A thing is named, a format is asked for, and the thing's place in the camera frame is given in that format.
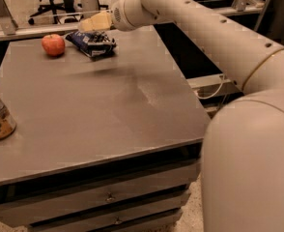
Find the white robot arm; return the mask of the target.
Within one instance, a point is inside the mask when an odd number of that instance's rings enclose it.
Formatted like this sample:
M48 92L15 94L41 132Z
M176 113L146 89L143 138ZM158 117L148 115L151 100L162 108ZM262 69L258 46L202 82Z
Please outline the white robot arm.
M284 45L194 0L119 0L83 32L173 22L237 86L202 145L205 232L284 232Z

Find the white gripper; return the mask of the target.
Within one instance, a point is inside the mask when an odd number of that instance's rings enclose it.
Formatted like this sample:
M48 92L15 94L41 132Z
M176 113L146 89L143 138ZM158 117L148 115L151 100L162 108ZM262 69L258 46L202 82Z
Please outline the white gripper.
M111 10L112 14L102 11L81 20L78 30L80 32L109 30L113 23L118 30L131 31L156 22L156 17L142 6L141 0L119 0L112 5Z

